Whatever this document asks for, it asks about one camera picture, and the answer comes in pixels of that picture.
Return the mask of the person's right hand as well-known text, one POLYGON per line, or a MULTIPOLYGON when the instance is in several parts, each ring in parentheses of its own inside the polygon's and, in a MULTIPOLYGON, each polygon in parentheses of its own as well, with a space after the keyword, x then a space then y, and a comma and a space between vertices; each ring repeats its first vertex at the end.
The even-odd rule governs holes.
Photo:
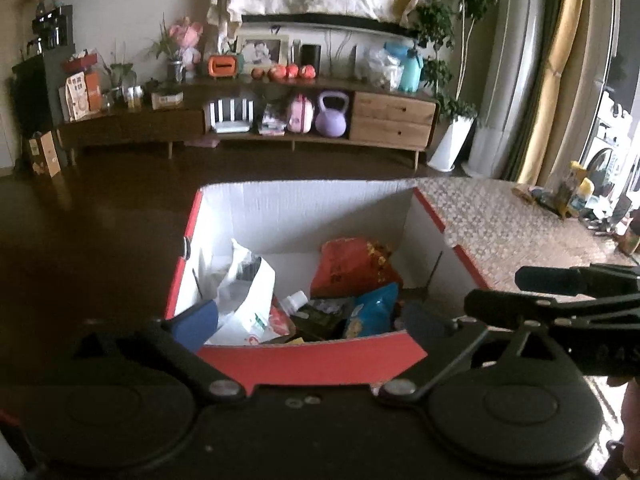
POLYGON ((610 387, 626 386, 620 419, 624 426, 622 454, 616 464, 608 464, 603 479, 638 479, 640 462, 639 378, 609 377, 610 387))

